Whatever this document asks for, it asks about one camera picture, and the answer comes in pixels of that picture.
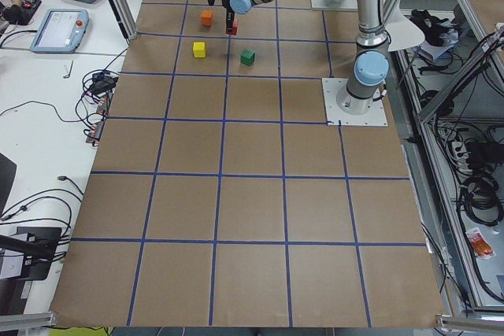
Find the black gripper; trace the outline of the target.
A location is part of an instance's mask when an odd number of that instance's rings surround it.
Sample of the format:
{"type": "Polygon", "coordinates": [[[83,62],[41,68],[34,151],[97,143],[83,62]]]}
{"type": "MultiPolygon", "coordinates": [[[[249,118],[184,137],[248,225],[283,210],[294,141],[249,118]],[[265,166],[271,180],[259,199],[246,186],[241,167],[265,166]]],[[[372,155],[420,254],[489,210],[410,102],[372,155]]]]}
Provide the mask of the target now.
{"type": "Polygon", "coordinates": [[[222,6],[226,9],[226,33],[235,34],[235,13],[231,6],[231,0],[221,0],[222,6]]]}

